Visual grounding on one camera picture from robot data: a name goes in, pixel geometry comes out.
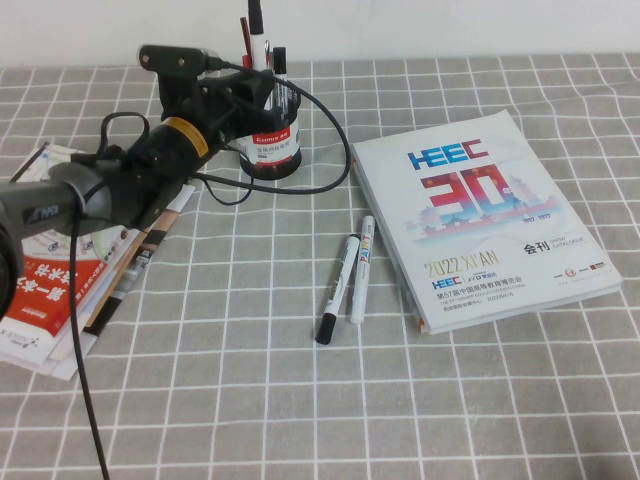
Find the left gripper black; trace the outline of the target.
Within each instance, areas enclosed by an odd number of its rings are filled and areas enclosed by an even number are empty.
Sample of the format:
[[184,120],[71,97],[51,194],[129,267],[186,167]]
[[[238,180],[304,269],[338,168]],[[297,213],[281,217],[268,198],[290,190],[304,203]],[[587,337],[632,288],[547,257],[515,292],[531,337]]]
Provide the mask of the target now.
[[230,142],[280,129],[280,109],[266,110],[242,100],[244,93],[269,93],[269,70],[223,77],[180,78],[158,74],[163,112],[149,136],[149,153],[164,173],[192,173]]

